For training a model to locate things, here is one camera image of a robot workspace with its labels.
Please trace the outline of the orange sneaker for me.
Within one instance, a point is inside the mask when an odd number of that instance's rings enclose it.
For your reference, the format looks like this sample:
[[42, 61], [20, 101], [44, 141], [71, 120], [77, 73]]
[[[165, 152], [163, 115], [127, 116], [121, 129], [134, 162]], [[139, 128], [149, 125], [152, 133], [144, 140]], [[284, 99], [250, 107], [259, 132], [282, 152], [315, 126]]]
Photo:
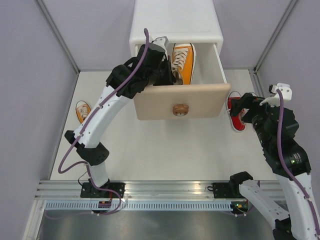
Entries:
[[192, 43], [174, 44], [171, 56], [171, 70], [178, 84], [192, 84], [196, 57], [196, 49]]
[[80, 100], [75, 105], [75, 112], [78, 121], [82, 124], [91, 112], [91, 107], [85, 101]]

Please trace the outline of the beige top drawer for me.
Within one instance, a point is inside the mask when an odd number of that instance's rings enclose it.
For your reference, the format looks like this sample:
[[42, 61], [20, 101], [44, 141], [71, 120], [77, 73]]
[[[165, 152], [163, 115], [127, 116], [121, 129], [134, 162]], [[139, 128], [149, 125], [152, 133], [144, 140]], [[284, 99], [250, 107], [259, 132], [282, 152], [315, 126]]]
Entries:
[[[220, 114], [231, 84], [226, 80], [216, 45], [195, 43], [194, 46], [196, 61], [192, 84], [147, 86], [133, 98], [139, 120], [215, 118]], [[173, 106], [177, 104], [188, 105], [188, 114], [174, 116]]]

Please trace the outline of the brown bear knob top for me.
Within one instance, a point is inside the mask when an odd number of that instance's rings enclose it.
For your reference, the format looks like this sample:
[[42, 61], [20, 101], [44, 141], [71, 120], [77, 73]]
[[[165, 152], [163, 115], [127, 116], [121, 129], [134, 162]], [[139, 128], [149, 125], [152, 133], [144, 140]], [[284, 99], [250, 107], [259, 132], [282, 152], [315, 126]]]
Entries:
[[189, 113], [189, 106], [187, 104], [176, 104], [172, 108], [172, 113], [176, 117], [184, 117]]

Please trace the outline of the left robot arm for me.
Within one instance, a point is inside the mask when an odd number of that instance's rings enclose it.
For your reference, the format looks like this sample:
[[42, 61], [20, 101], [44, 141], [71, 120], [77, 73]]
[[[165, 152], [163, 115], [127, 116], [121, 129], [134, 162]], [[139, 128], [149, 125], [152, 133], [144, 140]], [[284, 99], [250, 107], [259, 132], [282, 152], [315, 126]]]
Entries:
[[110, 152], [101, 143], [102, 135], [136, 94], [169, 72], [166, 45], [156, 42], [143, 44], [137, 56], [111, 71], [98, 102], [84, 122], [76, 130], [68, 130], [64, 134], [86, 165], [91, 191], [98, 198], [108, 195], [110, 182], [105, 164]]

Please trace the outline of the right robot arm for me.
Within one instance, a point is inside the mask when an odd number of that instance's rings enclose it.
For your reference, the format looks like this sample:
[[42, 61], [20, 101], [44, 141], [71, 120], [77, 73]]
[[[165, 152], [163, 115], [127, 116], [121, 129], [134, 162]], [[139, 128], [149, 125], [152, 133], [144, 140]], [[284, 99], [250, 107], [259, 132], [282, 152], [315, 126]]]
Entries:
[[292, 110], [285, 108], [284, 97], [277, 93], [279, 106], [247, 92], [228, 101], [230, 117], [245, 111], [241, 120], [252, 124], [263, 156], [284, 193], [288, 210], [266, 196], [246, 171], [230, 176], [228, 192], [244, 197], [268, 221], [276, 240], [318, 240], [320, 215], [311, 185], [311, 165], [306, 151], [295, 141], [299, 124]]

